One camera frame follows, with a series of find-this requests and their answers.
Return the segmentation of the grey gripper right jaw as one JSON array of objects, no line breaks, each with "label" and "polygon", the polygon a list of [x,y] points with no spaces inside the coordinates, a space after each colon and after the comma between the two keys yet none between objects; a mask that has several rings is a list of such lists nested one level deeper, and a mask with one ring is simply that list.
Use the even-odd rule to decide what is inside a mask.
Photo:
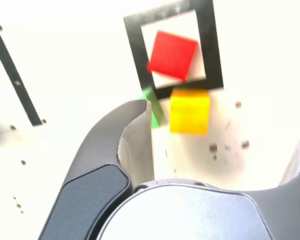
[{"label": "grey gripper right jaw", "polygon": [[300,240],[300,171],[272,189],[167,183],[125,200],[99,240]]}]

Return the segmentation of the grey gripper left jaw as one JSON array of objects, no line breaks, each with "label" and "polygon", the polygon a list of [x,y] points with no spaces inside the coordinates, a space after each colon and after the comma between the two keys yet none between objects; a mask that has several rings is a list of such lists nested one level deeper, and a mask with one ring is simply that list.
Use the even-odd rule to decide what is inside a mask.
[{"label": "grey gripper left jaw", "polygon": [[153,181],[151,104],[128,101],[88,132],[39,235],[41,240],[94,240],[111,213]]}]

